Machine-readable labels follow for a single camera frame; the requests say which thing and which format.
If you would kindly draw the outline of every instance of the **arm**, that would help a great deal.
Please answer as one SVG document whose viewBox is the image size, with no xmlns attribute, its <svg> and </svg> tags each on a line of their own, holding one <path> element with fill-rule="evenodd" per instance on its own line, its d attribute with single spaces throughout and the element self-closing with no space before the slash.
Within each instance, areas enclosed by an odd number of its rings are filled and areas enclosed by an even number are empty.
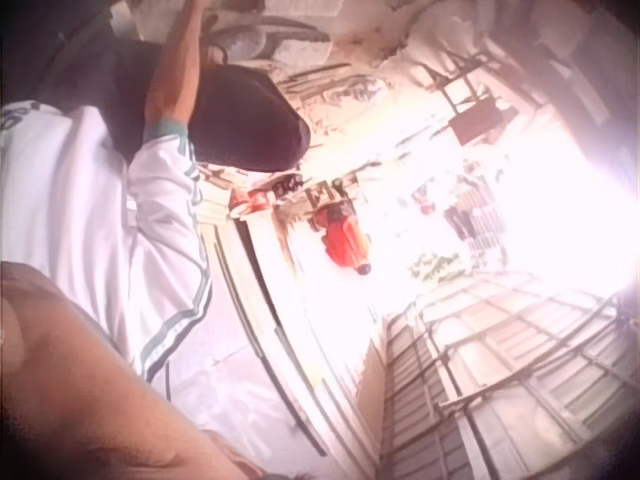
<svg viewBox="0 0 640 480">
<path fill-rule="evenodd" d="M 253 478 L 135 376 L 44 275 L 1 268 L 2 446 L 11 439 L 28 454 L 26 465 L 4 452 L 3 462 L 45 470 L 16 478 Z"/>
<path fill-rule="evenodd" d="M 117 343 L 151 381 L 182 339 L 204 318 L 211 298 L 207 253 L 195 207 L 201 192 L 186 124 L 200 68 L 204 0 L 186 0 L 147 96 L 145 143 L 129 168 L 136 229 L 128 232 L 129 278 Z"/>
<path fill-rule="evenodd" d="M 204 0 L 185 0 L 160 55 L 145 105 L 148 126 L 163 119 L 187 125 L 200 80 L 200 29 Z"/>
</svg>

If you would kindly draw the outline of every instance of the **man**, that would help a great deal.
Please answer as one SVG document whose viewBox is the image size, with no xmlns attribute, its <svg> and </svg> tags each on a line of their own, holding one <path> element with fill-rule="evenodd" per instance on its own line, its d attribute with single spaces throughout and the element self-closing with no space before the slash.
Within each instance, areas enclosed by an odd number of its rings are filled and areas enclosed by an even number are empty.
<svg viewBox="0 0 640 480">
<path fill-rule="evenodd" d="M 194 208 L 187 124 L 206 0 L 186 0 L 147 95 L 143 145 L 127 169 L 100 112 L 37 102 L 2 111 L 2 259 L 30 265 L 97 323 L 150 381 L 211 297 Z M 127 222 L 127 197 L 137 206 Z"/>
<path fill-rule="evenodd" d="M 362 233 L 358 217 L 349 202 L 343 201 L 328 207 L 327 231 L 322 243 L 327 255 L 339 267 L 352 268 L 359 275 L 371 272 L 371 240 Z"/>
<path fill-rule="evenodd" d="M 0 477 L 287 480 L 200 432 L 44 275 L 2 262 Z"/>
</svg>

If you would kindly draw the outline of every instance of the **sleeve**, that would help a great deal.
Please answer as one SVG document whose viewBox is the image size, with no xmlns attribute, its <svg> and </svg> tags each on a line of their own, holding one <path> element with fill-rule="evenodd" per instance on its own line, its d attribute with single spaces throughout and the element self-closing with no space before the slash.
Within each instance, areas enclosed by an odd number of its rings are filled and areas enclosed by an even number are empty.
<svg viewBox="0 0 640 480">
<path fill-rule="evenodd" d="M 128 193 L 137 206 L 131 233 L 127 322 L 135 370 L 151 381 L 199 323 L 211 300 L 207 253 L 194 207 L 202 201 L 186 129 L 156 129 L 136 154 Z"/>
</svg>

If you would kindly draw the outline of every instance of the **clothing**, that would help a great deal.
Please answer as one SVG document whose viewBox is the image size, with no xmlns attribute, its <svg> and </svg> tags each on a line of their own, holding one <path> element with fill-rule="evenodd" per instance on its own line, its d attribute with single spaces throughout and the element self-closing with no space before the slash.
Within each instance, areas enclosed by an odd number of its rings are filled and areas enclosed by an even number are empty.
<svg viewBox="0 0 640 480">
<path fill-rule="evenodd" d="M 339 267 L 358 268 L 369 263 L 371 249 L 369 239 L 360 230 L 358 218 L 345 213 L 342 205 L 329 210 L 326 233 L 327 255 Z"/>
<path fill-rule="evenodd" d="M 104 111 L 116 148 L 125 158 L 140 142 L 141 112 L 160 50 L 148 42 L 117 44 L 116 86 L 121 100 Z M 202 71 L 189 125 L 199 162 L 256 172 L 294 168 L 311 139 L 308 125 L 271 79 L 237 65 Z"/>
<path fill-rule="evenodd" d="M 449 225 L 455 230 L 460 240 L 467 238 L 476 238 L 476 229 L 471 222 L 469 212 L 460 211 L 457 207 L 450 207 L 444 211 L 444 218 Z"/>
<path fill-rule="evenodd" d="M 211 297 L 185 134 L 152 135 L 127 170 L 96 108 L 2 110 L 2 259 L 51 279 L 147 380 Z"/>
<path fill-rule="evenodd" d="M 33 99 L 64 113 L 95 106 L 131 162 L 162 46 L 116 38 L 108 2 L 12 3 L 2 18 L 4 104 Z M 310 142 L 308 125 L 271 79 L 237 65 L 202 72 L 189 131 L 198 161 L 257 172 L 294 168 Z"/>
</svg>

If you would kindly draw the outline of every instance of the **debris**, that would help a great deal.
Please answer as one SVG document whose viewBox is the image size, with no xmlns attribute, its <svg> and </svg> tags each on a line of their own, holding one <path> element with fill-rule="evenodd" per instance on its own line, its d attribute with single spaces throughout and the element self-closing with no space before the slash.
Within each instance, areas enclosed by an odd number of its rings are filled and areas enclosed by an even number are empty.
<svg viewBox="0 0 640 480">
<path fill-rule="evenodd" d="M 297 67 L 322 65 L 329 58 L 333 43 L 287 38 L 280 41 L 273 52 L 272 59 Z"/>
<path fill-rule="evenodd" d="M 265 0 L 265 15 L 335 17 L 343 0 Z"/>
<path fill-rule="evenodd" d="M 345 100 L 374 103 L 384 98 L 388 90 L 387 84 L 380 78 L 354 75 L 344 85 L 325 92 L 323 97 L 326 101 L 335 104 L 341 104 Z"/>
</svg>

